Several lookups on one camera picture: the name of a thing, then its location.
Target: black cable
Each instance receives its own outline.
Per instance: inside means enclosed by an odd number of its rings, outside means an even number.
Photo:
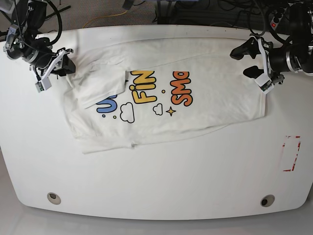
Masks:
[[[18,11],[17,11],[18,9],[17,9],[17,7],[16,7],[16,0],[14,0],[14,7],[15,7],[16,20],[17,20],[17,23],[18,23],[18,27],[19,27],[19,31],[20,31],[20,35],[21,35],[21,39],[22,39],[23,43],[24,43],[26,46],[28,46],[29,48],[32,48],[33,50],[37,50],[37,51],[39,51],[39,52],[41,52],[41,53],[44,53],[44,54],[55,55],[55,53],[47,53],[46,51],[42,51],[42,50],[36,49],[36,48],[30,46],[29,44],[27,44],[27,43],[25,42],[25,40],[24,40],[24,38],[23,38],[22,30],[21,30],[21,25],[20,25],[20,22],[19,22],[19,16],[18,16]]]
[[[201,24],[198,21],[193,20],[193,19],[180,19],[179,24],[182,24],[181,22],[190,22],[192,25],[209,26],[207,24]]]
[[[172,6],[172,1],[168,3],[167,10],[166,10],[166,17],[170,16],[171,6]]]
[[[206,6],[205,10],[207,10],[210,5],[211,5],[211,0],[209,0],[209,4]]]
[[[257,7],[255,7],[255,6],[253,6],[252,5],[252,0],[248,0],[248,1],[242,1],[242,2],[239,2],[238,0],[234,0],[234,1],[229,1],[229,0],[220,0],[220,1],[223,1],[223,2],[226,2],[226,3],[228,3],[228,4],[230,4],[230,5],[232,5],[232,6],[234,6],[234,7],[238,7],[238,8],[242,8],[242,9],[250,9],[251,7],[253,8],[253,9],[258,9]],[[233,10],[234,8],[230,8],[230,9],[225,9],[225,8],[223,8],[220,4],[219,4],[219,2],[218,2],[218,5],[219,5],[219,7],[222,9],[222,10]]]
[[[161,17],[161,1],[157,0],[157,12],[158,12],[158,16]]]
[[[236,8],[236,6],[233,6],[233,7],[230,8],[230,9],[225,9],[225,8],[223,8],[223,7],[221,6],[220,1],[223,1],[223,0],[217,0],[217,5],[219,6],[220,9],[222,9],[222,10],[224,10],[224,11],[231,11],[231,10],[233,10],[233,9]]]
[[[28,16],[29,16],[29,10],[27,10],[27,12],[26,12],[26,16],[25,16],[25,18],[24,18],[24,21],[23,21],[22,24],[21,24],[21,27],[24,27],[24,25],[25,25],[25,23],[26,23],[26,21],[27,21]]]
[[[181,6],[182,6],[183,8],[185,8],[185,9],[191,9],[192,7],[194,7],[194,6],[197,4],[196,1],[193,2],[193,3],[190,4],[190,5],[185,4],[185,3],[182,3],[181,1],[177,1],[177,3],[178,3],[179,5],[181,5]]]
[[[251,12],[252,12],[252,6],[251,6],[251,8],[250,8],[250,11],[249,11],[249,14],[248,14],[248,28],[249,28],[249,30],[250,30],[250,32],[251,32],[251,34],[252,35],[254,35],[254,36],[256,36],[256,37],[261,37],[261,36],[263,36],[265,33],[266,33],[266,29],[267,29],[267,21],[266,21],[266,17],[265,17],[265,14],[264,14],[264,12],[263,12],[263,9],[260,7],[260,5],[259,5],[259,3],[258,3],[258,1],[257,0],[253,0],[253,2],[255,3],[255,5],[259,8],[259,10],[260,10],[260,12],[261,12],[261,15],[262,15],[262,18],[263,18],[263,31],[260,33],[260,34],[258,34],[258,33],[255,33],[255,32],[253,32],[253,30],[252,30],[252,28],[251,28],[251,25],[250,25],[250,16],[251,16]]]
[[[62,9],[58,10],[58,11],[59,11],[59,13],[61,13],[61,12],[63,12],[63,11],[66,11],[66,10],[70,9],[70,8],[71,8],[71,6],[66,6],[66,7],[64,7],[64,8],[62,8]],[[55,16],[55,15],[56,15],[55,12],[53,12],[53,13],[50,14],[50,15],[47,15],[47,16],[45,17],[45,21],[50,20],[50,19],[51,19],[53,16]]]
[[[239,18],[240,18],[240,15],[241,15],[241,13],[243,13],[243,12],[246,12],[246,11],[245,11],[245,10],[241,10],[241,11],[238,12],[237,17],[236,17],[234,23],[231,25],[231,28],[234,27],[234,26],[237,24],[237,22],[238,22],[238,20],[239,20]]]
[[[49,0],[48,4],[52,7],[52,9],[54,10],[54,12],[56,13],[57,17],[58,17],[58,24],[59,24],[59,31],[58,31],[58,35],[57,37],[50,43],[48,43],[46,46],[51,46],[57,43],[57,41],[59,41],[61,34],[62,34],[62,30],[63,30],[63,26],[62,26],[62,19],[61,19],[61,15],[60,12],[58,11],[58,9],[56,8],[56,6]]]
[[[289,46],[291,41],[292,41],[292,36],[289,36],[289,37],[285,40],[285,43],[283,44],[283,47]]]
[[[152,21],[152,23],[157,22],[157,11],[155,11],[155,13],[156,13],[156,17],[154,18],[154,20]]]
[[[139,3],[139,4],[133,4],[133,6],[139,6],[139,5],[142,5],[142,4],[144,4],[146,1],[143,1],[143,2],[141,2],[141,3]]]
[[[3,11],[0,11],[0,12],[3,14],[3,16],[4,16],[8,21],[10,21],[11,24],[13,24],[13,21],[10,19],[10,17],[8,17],[7,14],[5,14]]]
[[[1,31],[0,31],[0,37],[6,36],[6,35],[8,35],[8,31],[6,31],[6,32],[1,32]]]
[[[35,63],[34,72],[35,72],[35,74],[36,74],[36,78],[37,78],[38,81],[41,81],[41,77],[38,75],[38,72],[37,72],[37,65],[38,65],[38,62],[39,62],[41,59],[43,59],[44,57],[46,57],[47,55],[49,55],[49,54],[44,54],[44,55],[42,55],[41,57],[38,58],[38,60],[37,60],[36,63]]]

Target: t-shirt hem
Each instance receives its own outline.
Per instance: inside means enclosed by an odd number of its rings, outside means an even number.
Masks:
[[[117,94],[121,94],[122,92],[125,91],[125,88],[123,89],[119,89],[119,90],[115,90],[115,91],[110,91],[108,93],[105,93],[103,95],[99,95],[97,97],[94,97],[93,99],[90,99],[86,102],[81,102],[81,106],[83,109],[87,109],[93,105],[95,105],[96,103],[99,103],[102,100],[105,100],[106,98],[112,96],[112,95],[117,95]]]
[[[266,95],[262,94],[260,104],[260,118],[265,117],[265,109],[266,109]]]
[[[97,136],[90,138],[76,138],[84,154],[101,152],[117,148],[132,148],[131,141],[122,138],[108,138]]]

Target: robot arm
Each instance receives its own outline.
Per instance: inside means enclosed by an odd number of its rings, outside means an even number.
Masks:
[[[264,93],[271,91],[276,83],[282,84],[281,72],[299,72],[313,75],[313,6],[310,2],[290,4],[290,31],[288,40],[279,47],[273,48],[272,42],[262,37],[251,36],[241,46],[232,50],[230,57],[241,60],[250,55],[255,59],[257,54],[263,58],[263,69],[253,66],[244,70],[244,75],[255,79]]]
[[[30,63],[30,70],[38,80],[36,83],[39,92],[51,87],[49,75],[66,76],[76,72],[76,66],[68,58],[72,49],[62,48],[56,53],[52,46],[60,39],[62,34],[62,19],[55,5],[49,1],[20,0],[12,14],[12,24],[6,36],[4,52],[9,59],[22,58]],[[48,38],[38,38],[38,29],[44,24],[47,3],[53,8],[58,17],[59,31],[57,37],[50,41]]]

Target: white table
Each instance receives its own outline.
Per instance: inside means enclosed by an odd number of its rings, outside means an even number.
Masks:
[[[90,28],[64,32],[55,49],[73,48],[79,54],[141,39],[248,35],[246,30],[204,26]],[[10,61],[4,53],[0,62],[0,146],[17,197],[27,206],[184,220],[291,210],[308,196],[313,182],[311,77],[288,73],[284,85],[268,95],[265,118],[190,140],[83,155],[63,114],[66,81],[52,77],[53,87],[38,94],[27,63]],[[293,165],[297,140],[285,140],[286,135],[301,136],[296,166],[289,172],[283,170]],[[61,204],[51,204],[49,192],[58,194]],[[275,201],[264,208],[261,199],[269,194]]]

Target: gray floor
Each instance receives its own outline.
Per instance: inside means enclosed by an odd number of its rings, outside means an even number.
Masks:
[[[58,6],[59,0],[52,0]],[[142,0],[136,0],[135,3],[140,3]],[[62,12],[63,29],[78,29],[89,20],[105,15],[119,14],[125,10],[122,8],[124,0],[61,0],[61,5],[58,9],[71,5],[71,9]],[[50,7],[47,8],[48,14],[52,12]],[[125,15],[117,17],[109,17],[98,19],[89,24],[88,27],[100,27],[111,25],[130,25],[130,24],[152,24],[155,18],[155,8],[153,2],[145,2],[142,5],[134,6]],[[0,31],[6,31],[10,23],[0,14]],[[51,30],[58,30],[57,18],[53,17],[46,21],[40,29],[42,33],[47,33]]]

